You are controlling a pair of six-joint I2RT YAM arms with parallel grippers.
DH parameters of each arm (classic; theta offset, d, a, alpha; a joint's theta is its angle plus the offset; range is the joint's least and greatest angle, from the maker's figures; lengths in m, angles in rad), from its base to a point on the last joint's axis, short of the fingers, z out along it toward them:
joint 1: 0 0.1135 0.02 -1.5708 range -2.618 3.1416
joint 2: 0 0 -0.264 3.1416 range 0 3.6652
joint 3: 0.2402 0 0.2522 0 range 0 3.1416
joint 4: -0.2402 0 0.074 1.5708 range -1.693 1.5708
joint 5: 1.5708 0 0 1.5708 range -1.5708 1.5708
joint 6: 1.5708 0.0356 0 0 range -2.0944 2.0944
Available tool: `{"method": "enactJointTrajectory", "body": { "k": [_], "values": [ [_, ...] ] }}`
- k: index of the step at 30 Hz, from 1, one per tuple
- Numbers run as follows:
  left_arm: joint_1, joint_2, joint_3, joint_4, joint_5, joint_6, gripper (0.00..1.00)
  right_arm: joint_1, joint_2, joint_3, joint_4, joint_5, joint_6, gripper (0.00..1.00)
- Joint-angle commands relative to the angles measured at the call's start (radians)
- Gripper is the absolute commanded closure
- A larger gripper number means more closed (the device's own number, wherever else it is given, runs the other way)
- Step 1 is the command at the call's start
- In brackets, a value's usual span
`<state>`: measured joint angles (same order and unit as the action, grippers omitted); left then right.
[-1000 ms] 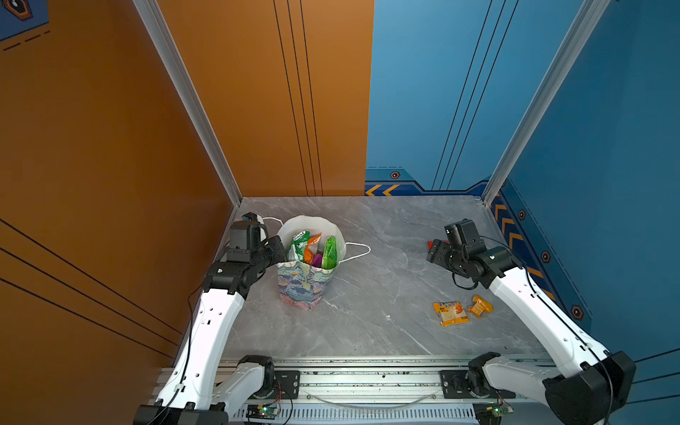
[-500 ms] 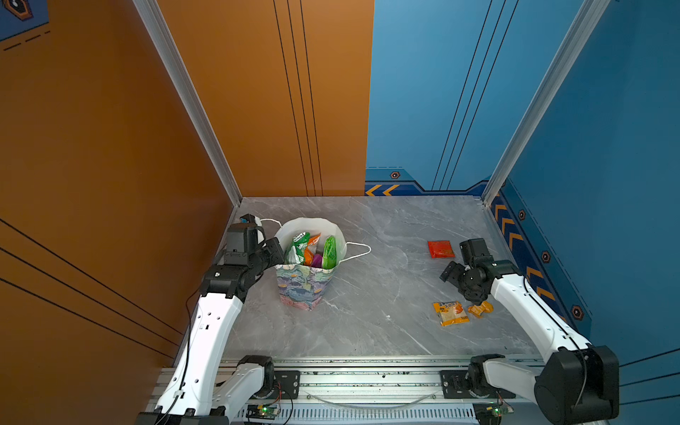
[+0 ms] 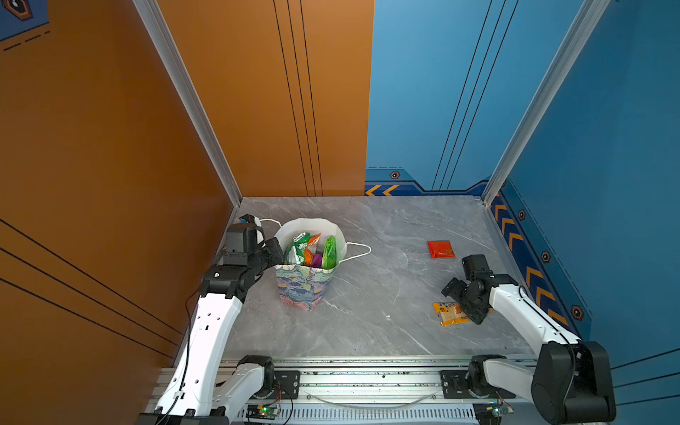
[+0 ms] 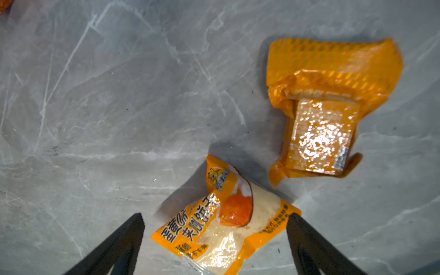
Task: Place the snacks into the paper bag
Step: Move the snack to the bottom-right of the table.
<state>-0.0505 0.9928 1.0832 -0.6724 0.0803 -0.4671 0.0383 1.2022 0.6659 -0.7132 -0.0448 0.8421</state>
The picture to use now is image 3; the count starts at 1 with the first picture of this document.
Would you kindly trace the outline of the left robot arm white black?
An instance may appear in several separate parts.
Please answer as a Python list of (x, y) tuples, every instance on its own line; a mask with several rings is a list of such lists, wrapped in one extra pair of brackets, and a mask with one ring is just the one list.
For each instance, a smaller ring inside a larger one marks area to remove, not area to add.
[(175, 373), (150, 414), (139, 424), (231, 424), (255, 395), (274, 388), (270, 357), (246, 355), (221, 387), (217, 373), (230, 331), (248, 290), (263, 273), (283, 264), (276, 238), (267, 239), (260, 219), (246, 214), (228, 226), (224, 246), (205, 272), (196, 312)]

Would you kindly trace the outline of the colourful fruits candy bag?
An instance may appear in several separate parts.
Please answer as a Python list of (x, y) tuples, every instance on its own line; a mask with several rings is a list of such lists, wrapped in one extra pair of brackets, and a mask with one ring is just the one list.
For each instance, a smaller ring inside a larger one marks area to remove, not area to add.
[(304, 250), (304, 264), (308, 267), (315, 262), (314, 258), (317, 255), (317, 244), (321, 239), (321, 235), (310, 235), (306, 248)]

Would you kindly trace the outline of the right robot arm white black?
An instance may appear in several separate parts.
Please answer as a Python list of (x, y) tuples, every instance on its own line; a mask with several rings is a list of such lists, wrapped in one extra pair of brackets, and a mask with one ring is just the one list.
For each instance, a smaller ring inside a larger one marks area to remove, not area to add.
[(493, 272), (485, 256), (469, 255), (462, 266), (464, 279), (451, 279), (443, 295), (476, 325), (489, 313), (500, 313), (538, 357), (529, 369), (502, 355), (476, 355), (467, 370), (469, 392), (487, 398), (507, 391), (532, 402), (550, 424), (614, 421), (616, 398), (606, 349), (566, 330), (515, 279)]

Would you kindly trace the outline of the red small snack packet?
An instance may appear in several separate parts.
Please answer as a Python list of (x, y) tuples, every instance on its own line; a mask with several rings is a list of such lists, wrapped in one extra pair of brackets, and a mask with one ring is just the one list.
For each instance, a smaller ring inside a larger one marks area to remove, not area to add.
[(428, 248), (433, 259), (455, 258), (452, 245), (447, 240), (428, 241)]

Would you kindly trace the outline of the magenta purple snack bag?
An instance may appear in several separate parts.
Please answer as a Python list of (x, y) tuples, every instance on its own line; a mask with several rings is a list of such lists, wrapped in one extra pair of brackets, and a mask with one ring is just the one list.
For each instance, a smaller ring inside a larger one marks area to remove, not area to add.
[(323, 265), (323, 257), (322, 257), (322, 255), (320, 255), (320, 254), (315, 254), (315, 255), (313, 256), (313, 260), (312, 260), (312, 262), (311, 262), (311, 264), (310, 264), (310, 267), (313, 267), (313, 268), (322, 268), (322, 265)]

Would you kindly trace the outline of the orange yellow snack packet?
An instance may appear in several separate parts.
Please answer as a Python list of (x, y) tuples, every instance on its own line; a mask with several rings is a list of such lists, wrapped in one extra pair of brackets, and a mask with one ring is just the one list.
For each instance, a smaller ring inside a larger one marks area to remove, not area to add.
[(433, 308), (442, 327), (470, 322), (460, 304), (456, 302), (434, 303)]

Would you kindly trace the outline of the floral paper bag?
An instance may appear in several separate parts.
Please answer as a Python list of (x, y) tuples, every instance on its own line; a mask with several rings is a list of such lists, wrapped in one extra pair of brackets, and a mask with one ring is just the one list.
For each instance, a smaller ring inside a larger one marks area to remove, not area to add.
[[(340, 265), (350, 260), (356, 260), (372, 253), (367, 244), (349, 242), (343, 231), (335, 223), (322, 218), (298, 218), (282, 223), (275, 219), (265, 218), (262, 223), (271, 222), (278, 226), (274, 237), (283, 249), (283, 265), (276, 266), (276, 285), (283, 304), (300, 310), (312, 311), (322, 301), (322, 297), (329, 288), (330, 281)], [(311, 235), (321, 235), (317, 244), (317, 254), (322, 255), (323, 246), (329, 236), (336, 237), (338, 243), (338, 264), (331, 270), (313, 268), (306, 265), (287, 265), (286, 254), (290, 243), (296, 235), (309, 232)]]

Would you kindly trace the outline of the green Lays chips bag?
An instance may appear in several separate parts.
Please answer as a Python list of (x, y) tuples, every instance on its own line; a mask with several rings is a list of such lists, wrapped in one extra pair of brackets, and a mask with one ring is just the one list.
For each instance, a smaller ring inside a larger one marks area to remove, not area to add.
[(338, 264), (338, 243), (336, 237), (329, 236), (323, 246), (322, 268), (331, 270)]

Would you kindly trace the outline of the green white snack packet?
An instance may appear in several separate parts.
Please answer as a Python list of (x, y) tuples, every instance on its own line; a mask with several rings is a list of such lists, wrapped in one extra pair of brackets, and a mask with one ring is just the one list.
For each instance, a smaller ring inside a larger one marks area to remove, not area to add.
[(302, 232), (293, 237), (286, 254), (287, 265), (306, 265), (306, 250), (310, 238), (309, 232)]

